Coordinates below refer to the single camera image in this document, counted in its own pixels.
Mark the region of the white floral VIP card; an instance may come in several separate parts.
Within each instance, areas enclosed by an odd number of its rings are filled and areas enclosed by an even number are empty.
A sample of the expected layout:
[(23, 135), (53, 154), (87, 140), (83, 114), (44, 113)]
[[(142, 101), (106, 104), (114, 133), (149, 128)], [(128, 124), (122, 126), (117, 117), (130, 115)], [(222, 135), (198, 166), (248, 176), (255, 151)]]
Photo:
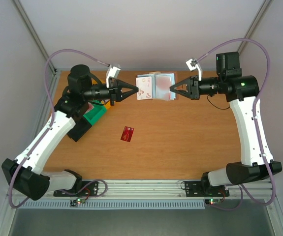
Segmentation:
[(153, 99), (152, 77), (137, 77), (136, 86), (138, 87), (137, 100)]

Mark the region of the brown leather card holder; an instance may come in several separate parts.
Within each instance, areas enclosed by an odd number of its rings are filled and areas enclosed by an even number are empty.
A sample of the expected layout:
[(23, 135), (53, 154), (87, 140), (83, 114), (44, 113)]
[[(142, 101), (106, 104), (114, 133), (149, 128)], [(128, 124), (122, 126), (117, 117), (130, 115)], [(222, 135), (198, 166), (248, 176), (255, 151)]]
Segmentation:
[(149, 74), (140, 74), (137, 77), (152, 77), (153, 99), (174, 101), (177, 95), (170, 91), (170, 87), (176, 83), (176, 74), (174, 72), (152, 72)]

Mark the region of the red white credit card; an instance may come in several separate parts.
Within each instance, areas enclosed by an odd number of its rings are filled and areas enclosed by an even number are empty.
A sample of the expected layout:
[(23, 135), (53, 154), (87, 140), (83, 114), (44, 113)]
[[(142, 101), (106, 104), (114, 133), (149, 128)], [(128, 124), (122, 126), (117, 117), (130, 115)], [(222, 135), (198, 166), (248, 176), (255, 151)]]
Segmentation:
[(94, 105), (92, 105), (91, 103), (88, 103), (88, 105), (89, 107), (88, 107), (87, 112), (91, 111), (94, 108)]

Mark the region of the red VIP credit card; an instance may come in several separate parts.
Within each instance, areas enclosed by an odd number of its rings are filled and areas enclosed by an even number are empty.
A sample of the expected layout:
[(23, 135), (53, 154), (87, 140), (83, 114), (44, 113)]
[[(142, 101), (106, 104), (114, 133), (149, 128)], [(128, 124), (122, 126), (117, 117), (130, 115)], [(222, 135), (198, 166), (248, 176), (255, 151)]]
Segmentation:
[(125, 142), (130, 142), (133, 133), (134, 133), (134, 128), (125, 126), (121, 135), (121, 140)]

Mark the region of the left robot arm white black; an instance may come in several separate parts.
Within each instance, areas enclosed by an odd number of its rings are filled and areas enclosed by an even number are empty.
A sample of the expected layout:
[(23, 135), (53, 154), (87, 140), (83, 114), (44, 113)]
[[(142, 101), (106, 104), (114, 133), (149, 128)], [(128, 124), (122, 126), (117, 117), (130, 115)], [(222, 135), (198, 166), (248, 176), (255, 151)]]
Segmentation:
[(38, 200), (51, 191), (67, 191), (72, 196), (82, 192), (82, 177), (76, 172), (45, 173), (43, 169), (65, 135), (77, 141), (91, 127), (84, 117), (90, 102), (107, 100), (114, 105), (138, 92), (138, 87), (117, 79), (118, 73), (118, 68), (110, 67), (103, 83), (86, 65), (71, 68), (68, 85), (46, 125), (21, 154), (13, 160), (6, 159), (1, 165), (9, 184), (9, 194), (17, 190)]

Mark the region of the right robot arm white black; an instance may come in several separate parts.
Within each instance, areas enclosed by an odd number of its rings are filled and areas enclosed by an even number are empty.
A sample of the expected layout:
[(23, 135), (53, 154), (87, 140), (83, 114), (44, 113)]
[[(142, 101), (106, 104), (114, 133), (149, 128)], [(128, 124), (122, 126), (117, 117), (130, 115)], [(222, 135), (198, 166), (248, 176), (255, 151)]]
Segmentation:
[(266, 142), (257, 100), (259, 86), (254, 76), (242, 76), (238, 52), (216, 55), (217, 76), (202, 77), (202, 69), (195, 59), (186, 62), (196, 76), (190, 76), (170, 87), (170, 91), (191, 100), (202, 95), (224, 94), (232, 110), (241, 144), (241, 160), (228, 163), (225, 168), (205, 172), (200, 181), (200, 191), (210, 196), (227, 184), (238, 185), (267, 179), (282, 171)]

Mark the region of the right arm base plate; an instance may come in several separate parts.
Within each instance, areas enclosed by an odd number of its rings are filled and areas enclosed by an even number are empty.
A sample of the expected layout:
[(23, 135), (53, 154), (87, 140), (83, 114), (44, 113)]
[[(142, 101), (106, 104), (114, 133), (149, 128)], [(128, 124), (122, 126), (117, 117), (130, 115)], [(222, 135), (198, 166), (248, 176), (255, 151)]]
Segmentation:
[(230, 193), (224, 185), (204, 189), (201, 181), (182, 181), (181, 189), (185, 191), (186, 197), (229, 197)]

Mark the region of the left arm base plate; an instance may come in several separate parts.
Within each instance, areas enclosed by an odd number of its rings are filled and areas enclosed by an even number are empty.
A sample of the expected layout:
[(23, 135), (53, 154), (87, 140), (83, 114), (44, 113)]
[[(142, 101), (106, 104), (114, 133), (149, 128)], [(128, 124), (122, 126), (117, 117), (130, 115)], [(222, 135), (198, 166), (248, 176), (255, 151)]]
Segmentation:
[(95, 181), (82, 181), (80, 185), (81, 191), (75, 189), (69, 190), (56, 190), (53, 193), (54, 197), (86, 197), (86, 196), (97, 196), (99, 190), (98, 180)]

